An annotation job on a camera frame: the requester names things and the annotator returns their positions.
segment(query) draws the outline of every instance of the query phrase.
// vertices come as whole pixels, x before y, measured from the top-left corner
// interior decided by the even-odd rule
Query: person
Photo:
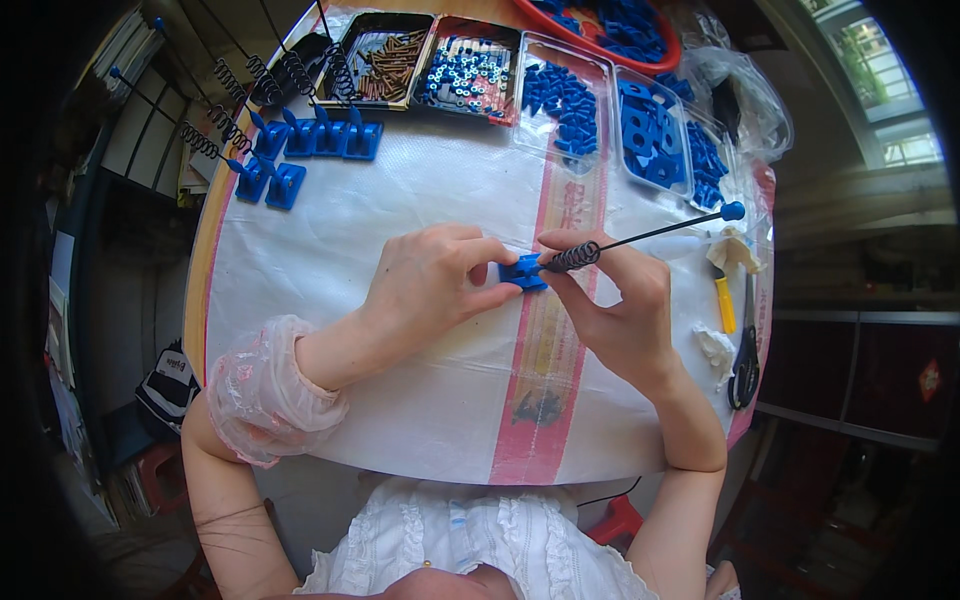
[[[603,231],[548,231],[550,255]],[[670,341],[670,271],[621,246],[597,267],[620,290],[594,304],[569,274],[541,276],[581,342],[656,407],[668,467],[625,557],[574,524],[560,487],[488,488],[388,477],[333,552],[314,552],[301,582],[260,503],[251,465],[318,444],[347,411],[340,390],[383,372],[478,313],[521,294],[484,289],[488,264],[517,255],[477,227],[441,224],[386,242],[363,305],[321,329],[270,319],[220,358],[182,428],[190,505],[227,600],[296,593],[386,600],[704,598],[738,593],[723,564],[708,588],[705,556],[727,464],[720,421]]]

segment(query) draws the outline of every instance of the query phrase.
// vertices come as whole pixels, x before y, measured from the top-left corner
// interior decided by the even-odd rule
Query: woven plastic sheet
[[[292,110],[300,118],[312,116],[303,101]],[[613,167],[612,156],[575,175],[558,157],[513,147],[504,128],[429,108],[368,110],[364,117],[386,125],[374,162],[281,159],[308,169],[289,212],[237,200],[235,178],[228,180],[211,266],[208,370],[239,331],[274,315],[296,314],[322,327],[358,307],[391,236],[460,221],[528,253],[540,250],[535,239],[542,229],[602,226],[619,238],[699,216],[680,203],[645,200],[643,189]],[[331,118],[343,117],[331,113]],[[544,149],[548,143],[544,139]],[[700,230],[719,231],[722,225],[704,224]],[[726,391],[717,392],[719,373],[691,330],[697,321],[720,328],[705,254],[703,248],[670,263],[673,337],[727,430],[732,411]],[[598,303],[619,301],[612,282],[595,268],[576,277]],[[742,270],[729,276],[740,324],[743,277]],[[496,278],[491,265],[489,284]],[[739,328],[731,339],[739,346]],[[540,485],[664,467],[653,406],[579,345],[549,290],[461,324],[344,394],[348,416],[316,454],[360,468],[444,481]]]

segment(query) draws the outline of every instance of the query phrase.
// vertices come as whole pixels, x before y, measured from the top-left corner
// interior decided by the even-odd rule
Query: pink lace sleeve
[[[294,315],[273,317],[217,360],[206,390],[210,420],[241,460],[269,468],[314,450],[347,414],[339,390],[317,387],[297,367],[294,343],[315,330]]]

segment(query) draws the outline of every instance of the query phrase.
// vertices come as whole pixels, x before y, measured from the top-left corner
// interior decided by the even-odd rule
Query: window
[[[887,167],[943,160],[910,73],[859,0],[801,0],[856,92]]]

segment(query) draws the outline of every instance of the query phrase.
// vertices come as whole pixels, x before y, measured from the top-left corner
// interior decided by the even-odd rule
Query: black scissors handle
[[[754,399],[756,386],[760,383],[760,361],[756,356],[756,326],[743,331],[740,351],[733,363],[733,377],[727,384],[727,398],[733,410],[743,410]]]

